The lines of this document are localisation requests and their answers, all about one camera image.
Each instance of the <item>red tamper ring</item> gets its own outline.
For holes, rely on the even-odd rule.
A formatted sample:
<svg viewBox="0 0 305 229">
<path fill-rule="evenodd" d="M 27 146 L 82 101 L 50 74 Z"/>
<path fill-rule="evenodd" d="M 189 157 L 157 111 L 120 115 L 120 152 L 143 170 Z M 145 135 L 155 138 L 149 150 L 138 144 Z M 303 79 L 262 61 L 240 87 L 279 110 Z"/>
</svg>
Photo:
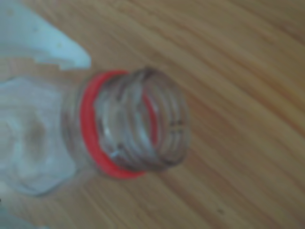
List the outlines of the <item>red tamper ring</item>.
<svg viewBox="0 0 305 229">
<path fill-rule="evenodd" d="M 94 77 L 84 90 L 80 105 L 81 133 L 91 157 L 104 173 L 113 178 L 119 179 L 136 178 L 143 175 L 145 172 L 132 172 L 119 167 L 113 163 L 103 149 L 101 149 L 97 125 L 95 123 L 95 110 L 93 103 L 99 94 L 101 86 L 105 82 L 112 77 L 127 73 L 128 72 L 126 71 L 110 71 L 101 73 Z M 152 126 L 151 139 L 152 143 L 155 144 L 157 142 L 156 114 L 147 96 L 143 96 L 143 101 L 149 112 Z"/>
</svg>

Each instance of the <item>wooden table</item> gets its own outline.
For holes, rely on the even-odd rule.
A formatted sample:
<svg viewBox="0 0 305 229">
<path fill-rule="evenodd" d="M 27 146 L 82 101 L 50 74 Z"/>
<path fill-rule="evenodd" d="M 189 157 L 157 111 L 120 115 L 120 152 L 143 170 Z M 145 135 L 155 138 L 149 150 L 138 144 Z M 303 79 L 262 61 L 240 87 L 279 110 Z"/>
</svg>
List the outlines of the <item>wooden table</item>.
<svg viewBox="0 0 305 229">
<path fill-rule="evenodd" d="M 144 65 L 169 74 L 193 137 L 185 163 L 161 174 L 96 177 L 52 198 L 1 185 L 11 213 L 51 229 L 305 228 L 303 0 L 24 2 L 92 56 L 90 71 L 67 77 Z M 14 74 L 54 68 L 14 63 Z"/>
</svg>

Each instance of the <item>clear plastic bottle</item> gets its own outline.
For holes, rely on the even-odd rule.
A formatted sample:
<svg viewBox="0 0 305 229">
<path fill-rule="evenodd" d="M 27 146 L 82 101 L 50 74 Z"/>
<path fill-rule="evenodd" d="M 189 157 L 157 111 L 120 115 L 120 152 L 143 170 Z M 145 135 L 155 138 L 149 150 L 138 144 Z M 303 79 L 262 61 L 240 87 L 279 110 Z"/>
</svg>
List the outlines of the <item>clear plastic bottle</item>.
<svg viewBox="0 0 305 229">
<path fill-rule="evenodd" d="M 0 179 L 28 195 L 100 171 L 126 179 L 179 164 L 188 114 L 175 83 L 145 68 L 75 85 L 17 77 L 0 84 Z"/>
</svg>

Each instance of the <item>bottle neck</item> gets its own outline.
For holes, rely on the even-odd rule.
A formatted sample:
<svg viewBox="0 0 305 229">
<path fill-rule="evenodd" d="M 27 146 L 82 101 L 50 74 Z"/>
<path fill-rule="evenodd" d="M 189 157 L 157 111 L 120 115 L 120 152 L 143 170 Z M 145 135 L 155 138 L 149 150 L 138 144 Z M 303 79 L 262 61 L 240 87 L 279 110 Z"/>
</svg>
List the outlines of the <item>bottle neck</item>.
<svg viewBox="0 0 305 229">
<path fill-rule="evenodd" d="M 163 73 L 146 68 L 111 78 L 100 88 L 94 109 L 100 146 L 116 165 L 158 171 L 184 159 L 187 107 Z"/>
</svg>

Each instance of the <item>table surface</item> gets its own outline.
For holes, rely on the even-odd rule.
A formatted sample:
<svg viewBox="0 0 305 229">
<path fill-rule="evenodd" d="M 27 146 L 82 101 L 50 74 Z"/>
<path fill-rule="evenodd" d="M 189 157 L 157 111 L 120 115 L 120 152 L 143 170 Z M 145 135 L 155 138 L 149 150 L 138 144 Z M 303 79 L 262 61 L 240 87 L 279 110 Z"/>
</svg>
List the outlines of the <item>table surface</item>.
<svg viewBox="0 0 305 229">
<path fill-rule="evenodd" d="M 24 2 L 92 56 L 90 71 L 56 76 L 157 67 L 184 90 L 193 134 L 164 173 L 51 198 L 1 185 L 11 213 L 51 229 L 305 228 L 303 0 Z M 55 75 L 7 61 L 11 74 Z"/>
</svg>

